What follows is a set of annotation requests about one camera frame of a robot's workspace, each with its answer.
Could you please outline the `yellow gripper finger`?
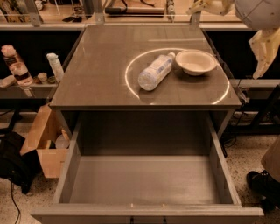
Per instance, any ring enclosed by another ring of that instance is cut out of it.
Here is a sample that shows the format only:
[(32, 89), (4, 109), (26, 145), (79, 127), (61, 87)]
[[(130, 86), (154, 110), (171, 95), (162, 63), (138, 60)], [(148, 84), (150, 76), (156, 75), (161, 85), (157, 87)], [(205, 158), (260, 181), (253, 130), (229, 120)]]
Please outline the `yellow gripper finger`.
[(187, 10), (192, 15), (199, 11), (206, 11), (214, 15), (224, 16), (234, 8), (235, 0), (197, 0)]
[(280, 46), (280, 28), (260, 30), (248, 43), (257, 60), (253, 78), (258, 79), (263, 77), (277, 56)]

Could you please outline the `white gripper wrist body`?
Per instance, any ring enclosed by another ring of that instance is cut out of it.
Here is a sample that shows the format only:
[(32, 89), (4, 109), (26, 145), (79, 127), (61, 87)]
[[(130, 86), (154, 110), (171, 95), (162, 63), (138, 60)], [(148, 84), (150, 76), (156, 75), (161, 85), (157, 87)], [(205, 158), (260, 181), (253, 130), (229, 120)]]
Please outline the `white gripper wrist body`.
[(235, 15), (255, 30), (280, 27), (280, 0), (234, 0)]

